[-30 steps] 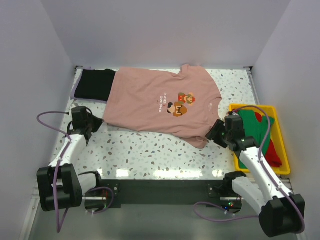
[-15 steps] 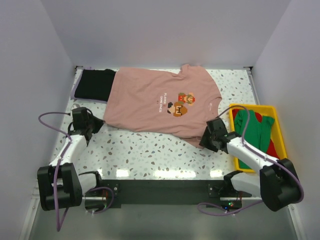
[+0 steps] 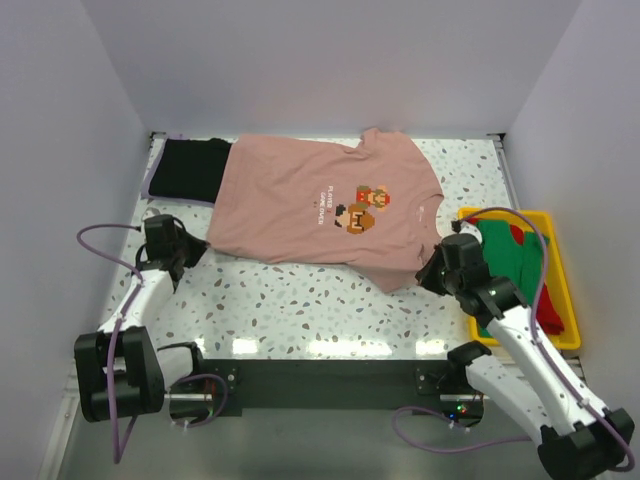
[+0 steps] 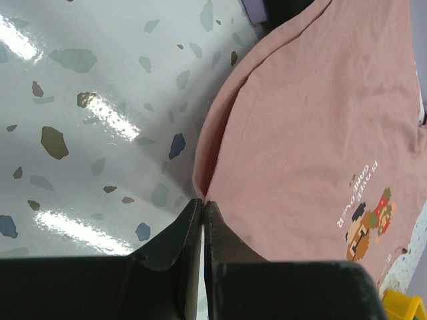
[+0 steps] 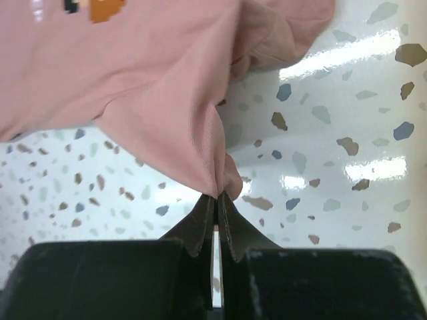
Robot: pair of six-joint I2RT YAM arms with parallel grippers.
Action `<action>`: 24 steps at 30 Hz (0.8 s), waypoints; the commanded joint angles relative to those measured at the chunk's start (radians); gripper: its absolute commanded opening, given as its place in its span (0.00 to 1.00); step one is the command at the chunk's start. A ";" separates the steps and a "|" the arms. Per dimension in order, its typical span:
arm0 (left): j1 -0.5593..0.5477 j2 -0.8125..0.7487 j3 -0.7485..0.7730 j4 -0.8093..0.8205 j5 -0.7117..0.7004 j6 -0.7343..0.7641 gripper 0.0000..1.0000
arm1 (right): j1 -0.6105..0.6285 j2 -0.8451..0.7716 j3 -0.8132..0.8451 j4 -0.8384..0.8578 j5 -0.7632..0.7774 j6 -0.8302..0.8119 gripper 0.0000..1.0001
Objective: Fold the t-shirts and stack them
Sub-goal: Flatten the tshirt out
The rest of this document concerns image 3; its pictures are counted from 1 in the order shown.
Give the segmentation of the pink printed t-shirt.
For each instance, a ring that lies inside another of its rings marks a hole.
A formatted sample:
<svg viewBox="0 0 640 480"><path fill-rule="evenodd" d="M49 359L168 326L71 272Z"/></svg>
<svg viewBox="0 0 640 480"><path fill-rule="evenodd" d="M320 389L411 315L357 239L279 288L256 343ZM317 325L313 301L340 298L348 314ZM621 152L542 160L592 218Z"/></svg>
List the pink printed t-shirt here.
<svg viewBox="0 0 640 480"><path fill-rule="evenodd" d="M232 144L207 240L264 263L347 265L384 292L411 284L440 241L444 195L400 132L355 147L243 135Z"/></svg>

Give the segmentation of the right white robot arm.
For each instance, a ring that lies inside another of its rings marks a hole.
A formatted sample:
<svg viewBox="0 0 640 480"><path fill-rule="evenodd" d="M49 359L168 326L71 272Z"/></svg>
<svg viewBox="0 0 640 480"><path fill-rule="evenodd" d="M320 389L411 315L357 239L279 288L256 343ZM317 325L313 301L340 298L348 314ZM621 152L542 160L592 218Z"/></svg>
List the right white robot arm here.
<svg viewBox="0 0 640 480"><path fill-rule="evenodd" d="M473 235L444 238L416 277L426 290L454 297L511 356L519 376L484 344L468 342L448 352L445 379L456 392L492 399L532 440L551 478L591 479L632 465L632 418L610 409L573 372L519 289L491 276Z"/></svg>

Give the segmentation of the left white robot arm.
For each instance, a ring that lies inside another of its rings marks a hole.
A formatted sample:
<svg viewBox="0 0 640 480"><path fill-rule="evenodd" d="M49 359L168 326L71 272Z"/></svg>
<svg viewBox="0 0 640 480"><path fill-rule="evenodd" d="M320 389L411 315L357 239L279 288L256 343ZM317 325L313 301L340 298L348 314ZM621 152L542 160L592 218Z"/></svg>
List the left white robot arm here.
<svg viewBox="0 0 640 480"><path fill-rule="evenodd" d="M185 271L195 267L206 252L207 242L188 233L172 215L152 216L140 226L127 227L144 234L131 265L84 240L85 233L102 227L81 229L76 235L78 243L128 269L131 281L109 319L96 332L79 336L74 344L81 410L92 423L156 413L174 384L185 392L196 392L207 380L207 368L195 342L159 347L148 331L178 290Z"/></svg>

